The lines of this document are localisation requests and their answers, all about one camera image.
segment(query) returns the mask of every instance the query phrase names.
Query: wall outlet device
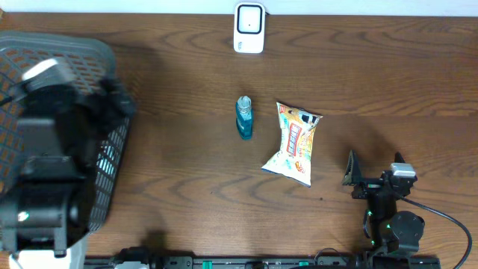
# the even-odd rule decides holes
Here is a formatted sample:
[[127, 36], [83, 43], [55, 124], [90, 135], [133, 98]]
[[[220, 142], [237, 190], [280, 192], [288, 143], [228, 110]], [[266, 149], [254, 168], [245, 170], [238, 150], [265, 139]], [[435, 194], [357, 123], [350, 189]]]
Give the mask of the wall outlet device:
[[264, 49], [266, 10], [262, 4], [243, 2], [234, 14], [234, 50], [261, 53]]

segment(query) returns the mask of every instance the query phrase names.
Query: chip bag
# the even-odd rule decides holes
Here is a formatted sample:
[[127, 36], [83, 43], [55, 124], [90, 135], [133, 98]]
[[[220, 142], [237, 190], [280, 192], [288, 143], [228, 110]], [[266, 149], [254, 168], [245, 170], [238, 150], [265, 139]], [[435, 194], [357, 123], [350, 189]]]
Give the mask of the chip bag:
[[282, 130], [279, 151], [262, 167], [311, 186], [311, 154], [315, 126], [322, 116], [277, 103]]

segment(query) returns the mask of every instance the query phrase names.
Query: black plastic basket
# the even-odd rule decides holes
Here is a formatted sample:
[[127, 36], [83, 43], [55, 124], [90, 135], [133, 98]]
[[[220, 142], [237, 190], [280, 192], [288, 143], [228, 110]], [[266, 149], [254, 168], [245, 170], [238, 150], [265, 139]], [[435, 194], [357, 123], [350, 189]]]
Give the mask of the black plastic basket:
[[[64, 37], [53, 34], [33, 34], [15, 31], [0, 33], [0, 97], [20, 81], [24, 71], [49, 58], [63, 58], [76, 74], [74, 85], [84, 94], [99, 89], [97, 81], [104, 75], [114, 75], [116, 63], [111, 49], [98, 40]], [[21, 105], [10, 103], [0, 109], [0, 184], [1, 194], [14, 183], [16, 160], [23, 151], [22, 134], [16, 127]], [[90, 215], [90, 232], [105, 222], [125, 139], [129, 119], [102, 142], [97, 161], [96, 202]]]

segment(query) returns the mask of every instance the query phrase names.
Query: small plastic bottle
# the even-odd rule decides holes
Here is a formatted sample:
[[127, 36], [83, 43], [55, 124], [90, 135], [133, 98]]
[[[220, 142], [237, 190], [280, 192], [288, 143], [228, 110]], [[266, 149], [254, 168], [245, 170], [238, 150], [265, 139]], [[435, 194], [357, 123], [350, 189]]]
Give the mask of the small plastic bottle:
[[252, 103], [249, 97], [239, 97], [236, 103], [236, 116], [236, 125], [238, 126], [239, 135], [244, 140], [251, 139], [254, 112], [252, 111]]

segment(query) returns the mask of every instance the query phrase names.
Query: wood grain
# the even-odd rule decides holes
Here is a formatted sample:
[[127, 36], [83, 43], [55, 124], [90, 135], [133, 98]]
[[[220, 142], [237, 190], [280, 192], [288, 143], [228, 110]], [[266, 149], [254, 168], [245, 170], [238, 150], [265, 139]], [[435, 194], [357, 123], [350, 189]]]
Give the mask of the wood grain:
[[[198, 256], [369, 247], [365, 202], [340, 184], [350, 149], [371, 176], [401, 151], [418, 172], [410, 198], [478, 235], [478, 19], [268, 16], [261, 55], [234, 52], [232, 20], [5, 15], [1, 29], [106, 42], [138, 100], [111, 215], [90, 238], [89, 255], [140, 244]], [[251, 141], [235, 127], [244, 94], [256, 115]], [[311, 188], [260, 170], [280, 143], [277, 100], [324, 116]], [[443, 268], [458, 262], [466, 237], [457, 226], [399, 208], [426, 221], [420, 254], [437, 255]], [[477, 266], [474, 247], [463, 268]]]

